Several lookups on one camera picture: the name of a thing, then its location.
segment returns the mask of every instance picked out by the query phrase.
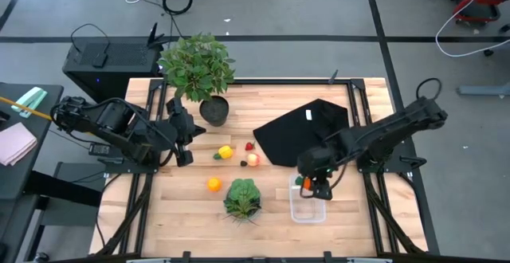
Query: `yellow pepper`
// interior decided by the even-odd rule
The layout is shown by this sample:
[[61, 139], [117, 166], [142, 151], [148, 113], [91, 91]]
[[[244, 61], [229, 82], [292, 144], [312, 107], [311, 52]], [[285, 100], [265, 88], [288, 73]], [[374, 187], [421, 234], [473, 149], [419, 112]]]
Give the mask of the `yellow pepper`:
[[222, 159], [229, 159], [233, 155], [233, 150], [229, 146], [220, 147], [218, 154], [222, 157]]

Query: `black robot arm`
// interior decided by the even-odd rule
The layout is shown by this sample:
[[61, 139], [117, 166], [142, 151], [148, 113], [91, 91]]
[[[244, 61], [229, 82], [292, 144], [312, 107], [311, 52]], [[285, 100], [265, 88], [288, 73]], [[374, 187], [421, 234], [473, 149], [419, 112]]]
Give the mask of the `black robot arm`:
[[384, 164], [393, 149], [415, 132], [437, 129], [444, 125], [448, 115], [435, 100], [420, 97], [397, 112], [364, 127], [344, 128], [329, 137], [323, 145], [314, 147], [298, 157], [299, 173], [311, 181], [309, 197], [331, 200], [334, 186], [328, 178], [339, 166], [353, 159]]
[[193, 162], [184, 146], [205, 130], [194, 125], [180, 99], [167, 103], [168, 120], [147, 120], [147, 111], [120, 98], [90, 104], [78, 96], [66, 96], [51, 110], [53, 122], [63, 131], [91, 133], [119, 148], [131, 161], [144, 165], [152, 151], [171, 150], [178, 165]]

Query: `yellow stick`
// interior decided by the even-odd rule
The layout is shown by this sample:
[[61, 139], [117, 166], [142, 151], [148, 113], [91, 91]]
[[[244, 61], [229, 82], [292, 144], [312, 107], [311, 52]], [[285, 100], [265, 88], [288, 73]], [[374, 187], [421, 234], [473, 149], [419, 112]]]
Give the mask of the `yellow stick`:
[[20, 108], [22, 110], [25, 110], [25, 111], [28, 111], [28, 112], [32, 112], [36, 116], [40, 116], [43, 119], [47, 119], [47, 120], [51, 121], [51, 116], [48, 116], [48, 115], [46, 115], [45, 113], [42, 113], [42, 112], [35, 111], [32, 108], [28, 108], [28, 107], [26, 107], [24, 105], [16, 104], [16, 102], [13, 102], [12, 100], [6, 99], [5, 97], [1, 97], [0, 96], [0, 101], [2, 101], [4, 103], [7, 103], [7, 104], [11, 104], [13, 106], [16, 106], [16, 107], [18, 107], [18, 108]]

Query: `potted plant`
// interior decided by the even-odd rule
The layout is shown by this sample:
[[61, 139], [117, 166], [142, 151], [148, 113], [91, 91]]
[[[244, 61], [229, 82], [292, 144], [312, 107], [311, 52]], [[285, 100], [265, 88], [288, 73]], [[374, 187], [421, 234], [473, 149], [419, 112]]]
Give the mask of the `potted plant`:
[[188, 100], [200, 102], [200, 115], [209, 124], [219, 127], [226, 122], [229, 103], [212, 93], [226, 92], [233, 83], [234, 69], [225, 45], [214, 36], [196, 35], [180, 38], [173, 48], [161, 52], [158, 64], [163, 66], [166, 81], [175, 89], [175, 97], [186, 94]]
[[235, 220], [252, 222], [251, 219], [261, 209], [261, 192], [253, 179], [236, 179], [232, 182], [223, 203], [226, 213]]

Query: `green object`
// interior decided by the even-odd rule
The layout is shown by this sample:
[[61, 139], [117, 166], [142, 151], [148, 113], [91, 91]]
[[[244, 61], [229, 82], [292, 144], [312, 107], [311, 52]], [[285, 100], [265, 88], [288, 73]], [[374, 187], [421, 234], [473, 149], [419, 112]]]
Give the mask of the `green object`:
[[298, 176], [296, 177], [296, 181], [294, 182], [296, 185], [298, 186], [302, 186], [303, 185], [303, 178]]
[[[16, 104], [24, 105], [28, 108], [35, 110], [39, 106], [39, 104], [42, 102], [42, 100], [45, 99], [47, 94], [48, 94], [48, 92], [46, 92], [42, 88], [33, 87], [25, 95], [23, 95], [21, 98], [19, 98], [19, 100], [16, 101]], [[24, 111], [21, 108], [18, 108], [16, 106], [11, 106], [11, 108], [15, 112], [19, 112], [19, 115], [26, 119], [28, 119], [28, 117], [30, 115], [32, 115], [32, 112]]]
[[247, 219], [261, 208], [261, 192], [253, 179], [236, 179], [223, 201], [226, 212], [236, 219]]
[[161, 52], [158, 64], [165, 70], [168, 84], [176, 87], [175, 97], [186, 94], [188, 100], [211, 100], [211, 93], [226, 92], [233, 83], [235, 69], [226, 46], [210, 34], [178, 40], [173, 48]]

